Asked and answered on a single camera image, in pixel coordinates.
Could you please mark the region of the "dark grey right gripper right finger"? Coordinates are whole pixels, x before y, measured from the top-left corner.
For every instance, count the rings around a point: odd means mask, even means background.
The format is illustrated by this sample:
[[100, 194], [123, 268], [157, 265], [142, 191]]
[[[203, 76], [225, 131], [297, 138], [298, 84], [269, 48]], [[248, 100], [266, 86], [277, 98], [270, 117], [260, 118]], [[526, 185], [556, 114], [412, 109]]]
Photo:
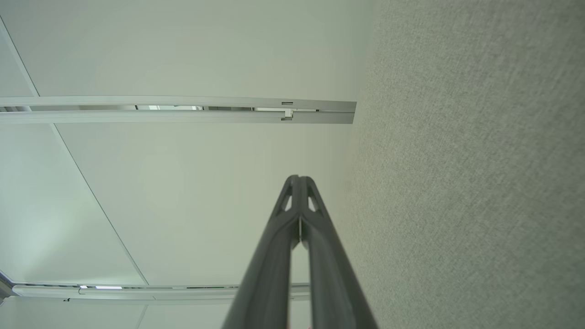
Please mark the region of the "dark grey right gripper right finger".
[[314, 329], [376, 329], [366, 296], [313, 179], [300, 178], [299, 239], [309, 254]]

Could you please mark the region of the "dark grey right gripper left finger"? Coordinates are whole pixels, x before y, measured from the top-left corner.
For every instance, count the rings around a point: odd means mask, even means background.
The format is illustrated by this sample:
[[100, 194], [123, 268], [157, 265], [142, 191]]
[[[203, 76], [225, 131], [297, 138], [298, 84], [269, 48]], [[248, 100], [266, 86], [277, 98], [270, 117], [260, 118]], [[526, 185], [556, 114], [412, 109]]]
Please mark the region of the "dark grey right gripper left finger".
[[300, 241], [300, 177], [283, 185], [232, 302], [224, 329], [287, 329], [291, 252]]

